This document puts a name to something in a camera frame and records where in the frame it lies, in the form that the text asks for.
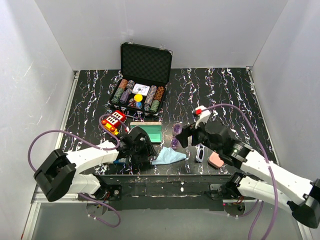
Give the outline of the grey glasses case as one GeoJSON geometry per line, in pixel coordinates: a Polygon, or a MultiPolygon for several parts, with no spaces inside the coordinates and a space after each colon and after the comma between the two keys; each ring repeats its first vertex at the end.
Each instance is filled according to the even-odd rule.
{"type": "Polygon", "coordinates": [[[130,123],[130,127],[140,127],[143,129],[149,136],[150,141],[153,144],[160,144],[163,140],[162,137],[162,123],[161,122],[138,122],[133,121],[130,123]]]}

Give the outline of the light blue cleaning cloth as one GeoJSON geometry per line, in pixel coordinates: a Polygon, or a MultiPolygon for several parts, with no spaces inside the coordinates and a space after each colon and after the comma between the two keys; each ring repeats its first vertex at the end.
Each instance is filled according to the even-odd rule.
{"type": "Polygon", "coordinates": [[[163,147],[158,157],[152,161],[153,166],[169,165],[182,160],[185,160],[187,155],[173,150],[171,147],[163,147]]]}

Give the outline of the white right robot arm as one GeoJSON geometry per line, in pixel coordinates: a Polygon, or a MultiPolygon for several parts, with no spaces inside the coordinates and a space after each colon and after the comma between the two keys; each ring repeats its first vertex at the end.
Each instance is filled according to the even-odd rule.
{"type": "Polygon", "coordinates": [[[265,158],[251,146],[230,136],[220,122],[185,125],[176,135],[183,148],[202,144],[216,152],[227,165],[239,169],[226,183],[227,195],[273,203],[291,213],[299,223],[316,229],[320,225],[320,180],[297,176],[265,158]]]}

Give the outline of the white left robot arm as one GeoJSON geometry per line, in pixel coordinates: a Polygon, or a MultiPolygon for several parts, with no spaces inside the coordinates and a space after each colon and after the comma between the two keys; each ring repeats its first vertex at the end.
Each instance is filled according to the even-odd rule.
{"type": "Polygon", "coordinates": [[[99,145],[86,140],[88,147],[64,152],[53,150],[41,166],[34,170],[33,178],[49,202],[66,194],[88,194],[95,200],[103,199],[109,192],[107,184],[97,175],[83,172],[102,164],[112,164],[118,159],[129,158],[132,164],[149,162],[157,156],[148,134],[139,126],[99,145]]]}

